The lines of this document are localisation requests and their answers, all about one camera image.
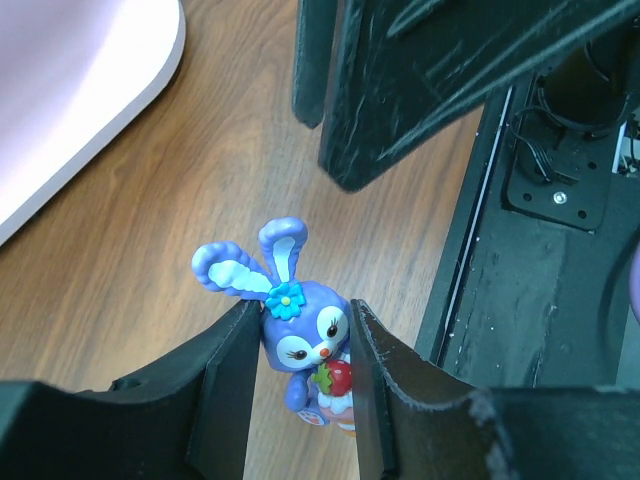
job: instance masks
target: toy rabbit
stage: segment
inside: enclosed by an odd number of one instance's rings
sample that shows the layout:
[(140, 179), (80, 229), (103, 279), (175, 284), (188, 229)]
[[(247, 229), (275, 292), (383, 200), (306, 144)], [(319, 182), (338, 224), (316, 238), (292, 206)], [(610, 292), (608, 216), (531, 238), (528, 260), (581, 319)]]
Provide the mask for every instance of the toy rabbit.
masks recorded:
[(258, 239), (270, 273), (233, 242), (200, 247), (192, 268), (210, 291), (264, 303), (262, 343), (270, 366), (292, 373), (284, 401), (307, 423), (335, 422), (355, 435), (349, 355), (349, 303), (331, 288), (295, 278), (307, 226), (271, 220)]

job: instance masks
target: white tray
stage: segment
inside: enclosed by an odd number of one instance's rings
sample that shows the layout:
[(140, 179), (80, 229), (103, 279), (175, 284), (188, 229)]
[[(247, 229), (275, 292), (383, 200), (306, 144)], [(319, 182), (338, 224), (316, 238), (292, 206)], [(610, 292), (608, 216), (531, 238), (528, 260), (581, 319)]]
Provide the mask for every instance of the white tray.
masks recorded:
[(179, 0), (4, 0), (0, 245), (151, 101), (185, 43)]

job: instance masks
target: wood grain surface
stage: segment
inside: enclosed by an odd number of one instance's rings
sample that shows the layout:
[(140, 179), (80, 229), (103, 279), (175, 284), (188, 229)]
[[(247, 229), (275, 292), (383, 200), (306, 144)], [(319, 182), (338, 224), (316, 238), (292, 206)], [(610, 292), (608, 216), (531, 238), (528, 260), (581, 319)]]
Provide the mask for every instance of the wood grain surface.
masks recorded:
[[(360, 193), (316, 165), (319, 131), (290, 110), (295, 0), (184, 0), (188, 38), (168, 90), (0, 249), (0, 376), (106, 389), (205, 329), (235, 299), (190, 270), (203, 243), (259, 257), (257, 232), (310, 229), (301, 279), (364, 298), (413, 345), (480, 112)], [(258, 367), (247, 479), (355, 479), (355, 440), (283, 404)]]

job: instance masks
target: bunny ear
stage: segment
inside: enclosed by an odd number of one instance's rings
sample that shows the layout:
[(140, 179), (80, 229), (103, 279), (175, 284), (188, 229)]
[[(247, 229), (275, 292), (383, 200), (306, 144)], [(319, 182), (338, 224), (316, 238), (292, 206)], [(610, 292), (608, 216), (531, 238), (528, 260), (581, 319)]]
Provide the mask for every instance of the bunny ear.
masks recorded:
[(191, 268), (207, 290), (243, 300), (264, 301), (275, 286), (260, 264), (233, 242), (203, 245), (193, 255)]
[(307, 237), (307, 226), (293, 217), (271, 220), (260, 230), (258, 240), (275, 280), (281, 283), (293, 280), (300, 250)]

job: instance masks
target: strawberry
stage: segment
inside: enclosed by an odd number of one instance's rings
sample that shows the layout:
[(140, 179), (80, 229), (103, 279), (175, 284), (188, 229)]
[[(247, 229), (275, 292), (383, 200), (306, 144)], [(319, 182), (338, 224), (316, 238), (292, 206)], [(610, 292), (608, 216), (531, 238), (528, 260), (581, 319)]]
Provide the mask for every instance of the strawberry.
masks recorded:
[(351, 365), (344, 360), (331, 360), (318, 367), (318, 373), (311, 375), (311, 381), (325, 395), (342, 397), (351, 390)]

